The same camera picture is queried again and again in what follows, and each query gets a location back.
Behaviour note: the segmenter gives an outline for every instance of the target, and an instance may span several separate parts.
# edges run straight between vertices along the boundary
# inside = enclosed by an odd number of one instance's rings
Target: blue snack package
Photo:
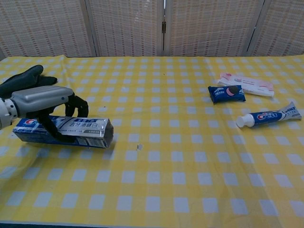
[[[223,87],[208,87],[213,103],[225,101],[246,101],[244,91],[240,85]]]

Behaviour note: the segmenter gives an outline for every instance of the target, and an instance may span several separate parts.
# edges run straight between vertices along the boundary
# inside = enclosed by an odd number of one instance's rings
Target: toothpaste tube
[[[294,103],[291,102],[288,106],[279,109],[278,111],[267,111],[259,113],[248,113],[237,118],[238,127],[252,127],[260,124],[268,124],[281,120],[302,119]]]
[[[58,131],[75,137],[72,143],[53,138],[36,119],[21,119],[13,132],[25,142],[108,148],[114,128],[107,118],[50,116]]]
[[[242,87],[239,85],[208,87],[213,103],[224,101],[246,101]]]
[[[230,73],[220,73],[218,84],[221,86],[241,85],[245,93],[274,96],[274,87],[270,82],[257,80],[249,77],[241,77]]]

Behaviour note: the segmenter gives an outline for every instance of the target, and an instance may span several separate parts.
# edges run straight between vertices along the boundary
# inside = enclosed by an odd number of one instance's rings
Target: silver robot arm
[[[62,135],[48,117],[58,105],[66,105],[66,116],[72,116],[75,108],[78,117],[87,117],[87,102],[75,96],[72,89],[60,86],[41,86],[12,93],[11,98],[0,100],[0,129],[11,125],[14,119],[36,118],[56,139],[73,142],[74,138]]]

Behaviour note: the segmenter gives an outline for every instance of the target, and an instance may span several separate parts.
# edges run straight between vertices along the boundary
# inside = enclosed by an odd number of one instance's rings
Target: checkered tablecloth
[[[290,101],[304,114],[304,56],[9,57],[0,77],[36,64],[87,100],[89,117],[110,118],[114,141],[108,150],[25,143],[16,122],[2,129],[0,220],[304,227],[304,122],[235,125]],[[207,87],[220,72],[271,81],[275,96],[213,105]]]

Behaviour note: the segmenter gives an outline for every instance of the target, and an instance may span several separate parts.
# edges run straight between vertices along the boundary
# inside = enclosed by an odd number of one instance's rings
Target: blue toothpaste box
[[[108,148],[113,139],[114,128],[107,118],[82,118],[50,116],[58,131],[75,136],[73,143],[53,138],[36,119],[21,119],[13,132],[25,142]]]

